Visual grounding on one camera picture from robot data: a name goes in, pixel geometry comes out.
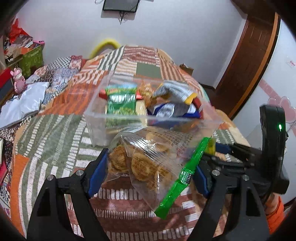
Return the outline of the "red book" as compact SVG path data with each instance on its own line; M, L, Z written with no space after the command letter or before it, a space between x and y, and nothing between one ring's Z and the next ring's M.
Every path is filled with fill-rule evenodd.
M6 163L5 161L2 161L0 166L0 184L2 184L7 172L8 172L8 168L6 166Z

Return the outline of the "green storage box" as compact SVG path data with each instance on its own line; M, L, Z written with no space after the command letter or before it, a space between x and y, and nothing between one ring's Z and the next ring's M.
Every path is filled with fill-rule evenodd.
M13 70L14 68L21 68L22 75L26 79L29 78L38 68L44 66L42 50L43 47L38 45L26 54L18 56L8 65L8 68L10 70Z

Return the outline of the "clear plastic storage bin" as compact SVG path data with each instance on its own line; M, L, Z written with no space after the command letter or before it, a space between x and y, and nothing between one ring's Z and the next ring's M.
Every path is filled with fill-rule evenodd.
M93 146L106 147L124 128L157 126L211 134L222 123L201 91L178 80L109 73L84 113Z

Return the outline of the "red shoe box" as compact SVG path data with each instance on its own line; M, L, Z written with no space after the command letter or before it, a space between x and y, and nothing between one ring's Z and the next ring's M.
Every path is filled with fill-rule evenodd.
M1 70L0 75L0 100L1 103L14 91L10 68Z

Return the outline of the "checkered patchwork blanket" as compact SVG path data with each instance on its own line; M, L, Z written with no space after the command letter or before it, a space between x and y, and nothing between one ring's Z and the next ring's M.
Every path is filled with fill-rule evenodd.
M37 82L49 83L44 100L40 105L40 110L45 109L45 105L66 88L68 81L80 71L82 66L83 59L81 56L72 55L66 58L57 58L50 64L37 69L34 74L26 80L29 86ZM34 111L26 114L16 123L1 129L1 139L3 140L2 160L5 161L7 168L6 174L1 174L3 178L1 182L1 206L3 209L10 208L11 179L13 175L12 151L16 131L38 113L38 111Z

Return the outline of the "small cardboard box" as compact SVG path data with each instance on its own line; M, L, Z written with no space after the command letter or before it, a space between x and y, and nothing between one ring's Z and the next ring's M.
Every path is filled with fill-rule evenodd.
M192 76L194 69L191 67L188 67L186 64L181 64L179 66L184 72L186 72L188 75Z

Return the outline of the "white wardrobe sliding door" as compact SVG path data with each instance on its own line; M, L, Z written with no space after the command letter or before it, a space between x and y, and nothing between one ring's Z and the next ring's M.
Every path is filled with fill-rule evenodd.
M283 203L295 198L295 36L284 21L273 55L266 71L251 97L234 118L234 124L252 147L262 146L259 107L274 104L285 110L288 139L283 164L290 185L283 195Z

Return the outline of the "blue white snack bag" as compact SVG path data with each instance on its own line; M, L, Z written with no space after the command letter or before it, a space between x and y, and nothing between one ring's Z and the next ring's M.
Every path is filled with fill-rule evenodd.
M187 105L180 102L157 104L147 108L149 115L160 118L201 118L201 114L194 104Z

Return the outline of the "cracker bag green zip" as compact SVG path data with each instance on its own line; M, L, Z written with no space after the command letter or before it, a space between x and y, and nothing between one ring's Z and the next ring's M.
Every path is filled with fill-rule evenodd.
M156 126L129 127L109 145L107 181L128 176L155 215L164 219L188 187L215 129L188 133Z

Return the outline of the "toast bread clear pack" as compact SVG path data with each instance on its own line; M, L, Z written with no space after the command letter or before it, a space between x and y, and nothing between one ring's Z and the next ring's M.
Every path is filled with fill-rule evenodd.
M140 121L143 126L147 126L147 108L145 106L145 101L137 100L135 106L135 113L140 116Z

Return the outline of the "yellow foam arch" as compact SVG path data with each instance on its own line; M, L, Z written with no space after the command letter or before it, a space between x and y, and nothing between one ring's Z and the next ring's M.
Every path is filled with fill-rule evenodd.
M99 53L102 49L104 49L106 46L112 46L114 49L118 49L121 47L121 44L119 44L118 41L111 39L111 38L106 38L103 41L101 41L90 53L89 58L92 59L94 58L97 53Z

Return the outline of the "spicy cube snack green label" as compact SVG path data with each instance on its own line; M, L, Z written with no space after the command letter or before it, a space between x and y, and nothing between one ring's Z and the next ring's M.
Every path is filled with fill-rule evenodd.
M107 115L136 115L137 85L134 83L109 85L105 89L107 95ZM105 126L114 128L139 123L138 118L107 118Z

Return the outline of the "small black wall monitor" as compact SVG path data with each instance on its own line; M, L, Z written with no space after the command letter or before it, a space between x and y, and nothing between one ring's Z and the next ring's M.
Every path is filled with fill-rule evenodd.
M104 11L123 11L135 13L140 0L105 0Z

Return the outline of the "pink plush toy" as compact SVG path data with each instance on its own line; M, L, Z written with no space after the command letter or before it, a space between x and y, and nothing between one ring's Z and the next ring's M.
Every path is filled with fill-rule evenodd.
M14 80L15 93L17 95L22 94L25 91L25 89L27 88L27 85L26 85L26 80L22 75L21 68L14 68L10 72L10 74L13 77L13 80Z

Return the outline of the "red plastic bag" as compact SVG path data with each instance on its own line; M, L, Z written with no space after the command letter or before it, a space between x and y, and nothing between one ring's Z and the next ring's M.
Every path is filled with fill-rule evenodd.
M19 37L20 35L28 36L29 34L25 32L23 28L19 27L19 19L16 18L14 23L11 25L11 30L8 36L10 43L13 44L13 42L15 42L17 37Z

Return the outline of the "red snack bag white label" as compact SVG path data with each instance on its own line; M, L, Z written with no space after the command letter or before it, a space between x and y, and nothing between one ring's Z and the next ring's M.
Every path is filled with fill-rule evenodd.
M196 110L198 110L200 119L204 119L204 112L203 112L203 106L201 101L198 99L198 97L195 97L192 100L192 104L195 106Z

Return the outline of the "brown wooden door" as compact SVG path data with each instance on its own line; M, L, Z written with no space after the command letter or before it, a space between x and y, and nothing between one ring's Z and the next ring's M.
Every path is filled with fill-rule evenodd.
M232 58L211 96L212 105L233 119L262 78L278 38L280 16L270 1L234 1L247 14Z

